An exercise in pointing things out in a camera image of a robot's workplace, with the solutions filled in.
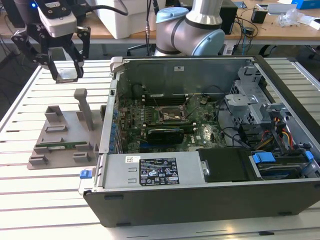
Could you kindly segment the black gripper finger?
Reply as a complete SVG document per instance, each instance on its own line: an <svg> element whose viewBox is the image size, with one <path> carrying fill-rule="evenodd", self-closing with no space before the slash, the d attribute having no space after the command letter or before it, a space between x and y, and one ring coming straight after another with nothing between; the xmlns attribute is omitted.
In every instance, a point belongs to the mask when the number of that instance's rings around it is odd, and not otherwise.
<svg viewBox="0 0 320 240"><path fill-rule="evenodd" d="M83 65L85 60L89 57L91 28L78 26L75 33L77 37L82 41L82 51L79 52L77 50L72 40L70 40L64 46L64 50L73 61L75 69L75 75L73 79L79 79L84 75Z"/></svg>
<svg viewBox="0 0 320 240"><path fill-rule="evenodd" d="M18 30L11 37L18 50L31 62L42 65L49 70L54 81L58 79L58 70L53 61L51 51L46 47L46 42L40 43L40 51L30 43L26 30Z"/></svg>

